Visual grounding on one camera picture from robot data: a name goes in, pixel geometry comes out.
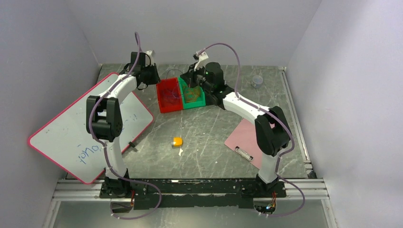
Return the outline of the green plastic bin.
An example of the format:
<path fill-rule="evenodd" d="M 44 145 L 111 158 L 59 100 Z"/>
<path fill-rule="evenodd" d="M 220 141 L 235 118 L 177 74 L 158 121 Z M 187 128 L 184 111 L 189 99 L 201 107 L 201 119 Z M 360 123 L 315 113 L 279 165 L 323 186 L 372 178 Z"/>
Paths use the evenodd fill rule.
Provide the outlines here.
<path fill-rule="evenodd" d="M 200 86 L 190 88 L 182 78 L 178 78 L 178 82 L 184 109 L 204 107 L 206 105 L 205 94 Z"/>

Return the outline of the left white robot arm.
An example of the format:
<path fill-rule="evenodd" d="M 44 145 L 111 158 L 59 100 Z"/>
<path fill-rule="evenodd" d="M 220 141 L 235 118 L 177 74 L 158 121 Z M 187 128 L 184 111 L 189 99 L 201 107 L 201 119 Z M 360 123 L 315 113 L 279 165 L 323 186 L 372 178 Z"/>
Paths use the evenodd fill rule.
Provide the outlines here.
<path fill-rule="evenodd" d="M 86 100 L 86 130 L 102 145 L 106 160 L 103 196 L 124 198 L 134 193 L 120 148 L 119 137 L 123 130 L 120 105 L 140 84 L 149 86 L 161 81 L 154 56 L 153 50 L 132 52 L 131 62 L 113 84 Z"/>

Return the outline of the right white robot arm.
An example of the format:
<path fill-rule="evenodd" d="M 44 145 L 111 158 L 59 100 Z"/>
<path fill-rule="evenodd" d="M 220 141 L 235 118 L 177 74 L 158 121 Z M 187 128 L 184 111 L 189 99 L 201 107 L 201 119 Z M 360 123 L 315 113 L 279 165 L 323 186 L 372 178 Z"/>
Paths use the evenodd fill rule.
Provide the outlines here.
<path fill-rule="evenodd" d="M 191 88 L 199 86 L 209 103 L 231 111 L 253 124 L 257 145 L 262 152 L 256 189 L 259 195 L 269 196 L 279 180 L 276 171 L 279 152 L 287 148 L 292 136 L 283 110 L 278 106 L 259 106 L 237 94 L 225 82 L 224 72 L 217 62 L 210 62 L 200 69 L 195 69 L 192 64 L 180 78 Z"/>

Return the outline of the red plastic bin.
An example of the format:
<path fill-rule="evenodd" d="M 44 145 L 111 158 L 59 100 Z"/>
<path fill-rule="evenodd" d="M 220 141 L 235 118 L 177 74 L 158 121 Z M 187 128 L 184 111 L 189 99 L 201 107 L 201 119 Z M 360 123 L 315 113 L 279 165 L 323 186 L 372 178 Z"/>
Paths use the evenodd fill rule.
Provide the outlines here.
<path fill-rule="evenodd" d="M 156 85 L 160 113 L 183 110 L 178 78 L 163 79 Z"/>

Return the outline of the black plastic bin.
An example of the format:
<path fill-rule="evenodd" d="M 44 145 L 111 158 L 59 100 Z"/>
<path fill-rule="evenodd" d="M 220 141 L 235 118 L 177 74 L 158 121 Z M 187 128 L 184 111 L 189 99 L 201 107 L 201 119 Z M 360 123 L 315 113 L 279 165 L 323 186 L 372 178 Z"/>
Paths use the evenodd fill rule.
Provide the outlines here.
<path fill-rule="evenodd" d="M 220 105 L 222 103 L 222 89 L 205 90 L 206 105 Z"/>

